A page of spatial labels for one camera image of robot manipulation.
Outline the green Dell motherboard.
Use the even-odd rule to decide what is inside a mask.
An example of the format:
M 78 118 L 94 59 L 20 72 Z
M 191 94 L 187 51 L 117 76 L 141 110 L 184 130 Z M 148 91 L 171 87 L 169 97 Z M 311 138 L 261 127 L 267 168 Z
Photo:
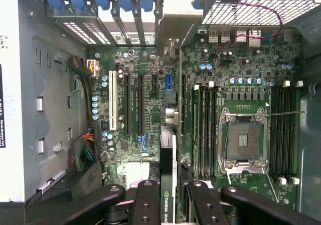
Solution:
M 232 112 L 299 111 L 296 78 L 301 40 L 272 38 L 219 48 L 206 37 L 182 48 L 183 131 L 181 165 L 193 178 L 216 189 L 242 185 L 291 209 L 296 208 L 299 114 L 267 116 L 265 174 L 223 173 L 217 156 L 217 125 L 223 107 Z M 135 180 L 161 182 L 161 126 L 165 121 L 165 65 L 153 47 L 94 47 L 87 65 L 97 65 L 92 81 L 92 121 L 97 129 L 86 154 L 101 162 L 102 183 L 125 188 Z M 109 128 L 109 71 L 118 73 L 117 130 Z M 183 183 L 180 174 L 180 201 Z

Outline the white expansion slot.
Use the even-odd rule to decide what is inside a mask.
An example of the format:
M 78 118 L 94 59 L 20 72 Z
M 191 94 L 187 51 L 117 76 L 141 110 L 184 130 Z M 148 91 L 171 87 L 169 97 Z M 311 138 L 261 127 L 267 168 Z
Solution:
M 118 123 L 118 73 L 109 71 L 109 128 L 117 130 Z

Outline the grey power supply unit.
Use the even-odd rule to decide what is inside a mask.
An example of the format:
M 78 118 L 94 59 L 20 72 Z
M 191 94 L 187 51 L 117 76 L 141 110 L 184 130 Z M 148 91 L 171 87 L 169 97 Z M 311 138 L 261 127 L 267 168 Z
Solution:
M 25 200 L 18 0 L 0 0 L 0 202 Z

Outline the black open PC case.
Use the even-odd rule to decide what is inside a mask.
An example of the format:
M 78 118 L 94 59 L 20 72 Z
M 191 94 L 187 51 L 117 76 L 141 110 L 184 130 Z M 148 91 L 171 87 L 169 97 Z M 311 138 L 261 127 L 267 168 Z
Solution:
M 193 0 L 153 0 L 151 12 L 139 1 L 125 12 L 118 0 L 110 0 L 107 11 L 95 0 L 87 0 L 87 11 L 70 0 L 64 0 L 64 11 L 47 0 L 18 0 L 25 200 L 0 202 L 0 225 L 28 225 L 106 186 L 97 151 L 93 158 L 86 154 L 88 139 L 97 132 L 91 87 L 100 74 L 97 65 L 87 65 L 90 50 L 153 47 L 161 54 L 157 31 L 165 14 L 201 17 L 182 48 L 199 37 L 219 48 L 300 38 L 296 78 L 303 82 L 299 110 L 307 113 L 297 121 L 300 184 L 292 210 L 321 221 L 321 0 L 203 0 L 202 10 L 193 8 Z M 143 180 L 158 184 L 161 225 L 169 225 L 161 219 L 161 183 L 151 178 L 124 187 L 126 205 L 84 225 L 129 225 L 129 208 Z

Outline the CPU socket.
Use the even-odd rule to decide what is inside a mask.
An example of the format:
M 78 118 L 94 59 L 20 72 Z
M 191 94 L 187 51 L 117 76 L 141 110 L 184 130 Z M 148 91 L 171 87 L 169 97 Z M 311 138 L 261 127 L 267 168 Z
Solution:
M 264 168 L 267 163 L 268 121 L 264 108 L 255 113 L 223 107 L 217 125 L 218 164 L 223 173 L 233 168 Z

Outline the silver socket cover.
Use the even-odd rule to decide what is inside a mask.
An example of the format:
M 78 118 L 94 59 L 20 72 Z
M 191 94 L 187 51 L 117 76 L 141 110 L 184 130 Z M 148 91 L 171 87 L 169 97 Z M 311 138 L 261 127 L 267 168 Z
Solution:
M 264 167 L 254 167 L 254 166 L 236 166 L 232 168 L 226 168 L 226 174 L 242 174 L 243 172 L 255 173 L 255 174 L 265 174 Z

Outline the blue expansion slot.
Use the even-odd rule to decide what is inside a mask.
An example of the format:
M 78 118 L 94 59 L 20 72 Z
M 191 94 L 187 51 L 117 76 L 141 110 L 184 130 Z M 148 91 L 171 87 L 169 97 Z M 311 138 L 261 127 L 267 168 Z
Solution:
M 165 75 L 165 89 L 172 90 L 174 88 L 174 75 L 172 73 Z

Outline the thin metal locking lever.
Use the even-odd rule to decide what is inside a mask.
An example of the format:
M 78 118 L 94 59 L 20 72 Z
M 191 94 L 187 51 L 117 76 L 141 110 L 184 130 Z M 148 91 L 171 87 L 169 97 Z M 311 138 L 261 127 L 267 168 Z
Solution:
M 307 111 L 290 111 L 290 112 L 269 113 L 269 114 L 264 114 L 264 116 L 279 116 L 279 115 L 304 114 L 304 113 L 307 113 Z

